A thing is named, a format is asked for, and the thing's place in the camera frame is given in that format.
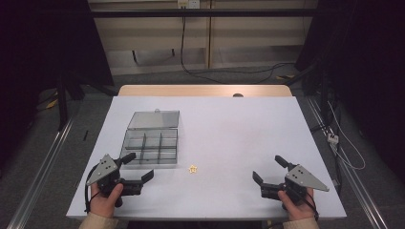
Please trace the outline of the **white wall socket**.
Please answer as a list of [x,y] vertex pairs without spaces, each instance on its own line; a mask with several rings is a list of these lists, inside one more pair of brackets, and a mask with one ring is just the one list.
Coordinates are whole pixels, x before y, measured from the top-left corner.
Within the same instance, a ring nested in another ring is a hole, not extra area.
[[196,10],[201,7],[200,0],[177,0],[177,4],[178,8],[183,10]]

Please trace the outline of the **person's left hand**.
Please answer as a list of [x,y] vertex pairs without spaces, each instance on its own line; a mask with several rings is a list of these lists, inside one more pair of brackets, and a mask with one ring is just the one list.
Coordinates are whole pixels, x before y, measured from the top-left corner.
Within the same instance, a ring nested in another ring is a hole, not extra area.
[[96,183],[91,185],[90,212],[98,216],[111,219],[115,212],[115,203],[123,190],[121,183],[117,184],[112,193],[105,197],[99,192]]

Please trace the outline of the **person's right hand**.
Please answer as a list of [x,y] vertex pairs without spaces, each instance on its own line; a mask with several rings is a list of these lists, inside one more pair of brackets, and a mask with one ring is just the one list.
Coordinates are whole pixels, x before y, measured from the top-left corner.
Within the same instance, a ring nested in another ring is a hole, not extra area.
[[311,188],[308,188],[307,192],[308,194],[306,195],[306,201],[309,204],[306,204],[305,202],[293,203],[285,191],[278,192],[279,199],[287,208],[288,218],[290,221],[298,219],[314,218],[315,213],[311,209],[311,207],[314,206],[313,190]]

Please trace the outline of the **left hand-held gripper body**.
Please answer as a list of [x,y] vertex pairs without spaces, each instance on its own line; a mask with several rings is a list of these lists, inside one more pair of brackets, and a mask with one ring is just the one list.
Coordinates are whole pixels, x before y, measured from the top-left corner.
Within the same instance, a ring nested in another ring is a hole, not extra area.
[[115,206],[122,205],[122,196],[138,196],[141,193],[141,180],[125,180],[120,176],[120,167],[122,157],[112,159],[109,155],[105,155],[100,162],[95,165],[89,173],[86,180],[86,188],[96,183],[102,195],[109,196],[115,186],[119,183],[123,185],[123,191],[117,199]]

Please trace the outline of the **metal floor rail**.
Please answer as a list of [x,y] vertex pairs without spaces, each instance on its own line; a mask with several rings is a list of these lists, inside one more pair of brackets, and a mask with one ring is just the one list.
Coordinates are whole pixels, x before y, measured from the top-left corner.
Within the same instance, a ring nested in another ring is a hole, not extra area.
[[[321,116],[321,107],[315,98],[308,98],[308,104],[313,112],[315,119],[322,131],[329,149],[333,155],[335,161],[335,168],[337,169],[337,175],[339,178],[338,183],[338,196],[342,193],[342,181],[343,177],[347,179],[350,184],[361,208],[366,214],[373,229],[388,229],[388,225],[381,215],[375,201],[373,200],[371,194],[367,190],[363,181],[360,179],[358,172],[365,171],[367,168],[367,163],[361,152],[356,148],[356,146],[347,137],[345,132],[341,128],[340,119],[336,117],[336,113],[332,108],[331,104],[327,102],[327,110],[331,112],[332,123],[336,125],[336,129],[333,129],[331,125],[327,124],[324,118]],[[339,137],[338,143],[329,143],[327,140],[328,134],[335,134]],[[360,163],[351,162],[350,157],[346,154],[343,143],[347,142],[349,144],[349,150],[355,150],[355,155],[359,157]]]
[[74,118],[69,118],[65,124],[57,131],[52,145],[48,150],[38,172],[35,174],[27,193],[20,201],[7,229],[24,229],[32,213],[32,209],[37,202],[44,184],[50,174],[56,158],[61,151],[63,144],[72,128]]

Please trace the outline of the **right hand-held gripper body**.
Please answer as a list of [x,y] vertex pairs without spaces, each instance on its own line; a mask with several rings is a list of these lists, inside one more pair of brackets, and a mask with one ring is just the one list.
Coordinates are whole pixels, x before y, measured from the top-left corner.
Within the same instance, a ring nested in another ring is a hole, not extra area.
[[260,179],[260,190],[262,198],[271,198],[279,200],[278,192],[285,191],[287,196],[293,203],[297,203],[306,198],[307,189],[312,188],[323,192],[328,192],[330,188],[320,179],[315,177],[310,171],[302,165],[286,163],[282,165],[287,168],[288,172],[285,175],[285,181],[280,184],[264,183]]

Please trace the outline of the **clear plastic compartment box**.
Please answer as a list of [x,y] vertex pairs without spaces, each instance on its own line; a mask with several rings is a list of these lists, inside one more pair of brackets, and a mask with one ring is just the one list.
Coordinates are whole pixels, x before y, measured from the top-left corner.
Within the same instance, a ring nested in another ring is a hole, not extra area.
[[134,112],[120,156],[134,154],[130,165],[168,165],[178,160],[179,111]]

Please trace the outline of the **black horizontal bar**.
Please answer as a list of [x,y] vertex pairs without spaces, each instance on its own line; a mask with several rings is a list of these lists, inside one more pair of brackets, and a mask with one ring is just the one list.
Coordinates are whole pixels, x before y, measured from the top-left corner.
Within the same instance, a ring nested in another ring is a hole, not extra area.
[[322,12],[314,9],[274,9],[274,10],[94,10],[96,18],[115,17],[300,17],[317,16]]

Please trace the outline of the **black metal stand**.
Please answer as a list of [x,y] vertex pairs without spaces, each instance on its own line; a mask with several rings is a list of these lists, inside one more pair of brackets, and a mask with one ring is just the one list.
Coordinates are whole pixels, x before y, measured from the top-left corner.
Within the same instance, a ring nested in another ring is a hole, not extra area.
[[57,101],[59,108],[59,127],[58,130],[62,131],[68,122],[68,107],[66,99],[66,88],[64,84],[64,73],[61,73],[57,78]]

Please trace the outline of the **dark curtain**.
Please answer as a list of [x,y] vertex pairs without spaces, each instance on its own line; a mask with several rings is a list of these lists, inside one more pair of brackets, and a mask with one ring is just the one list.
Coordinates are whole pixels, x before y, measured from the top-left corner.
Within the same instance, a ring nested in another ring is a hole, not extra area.
[[295,68],[304,70],[323,49],[332,86],[405,184],[405,0],[317,0]]
[[0,168],[33,121],[39,94],[62,83],[112,86],[88,0],[0,0]]

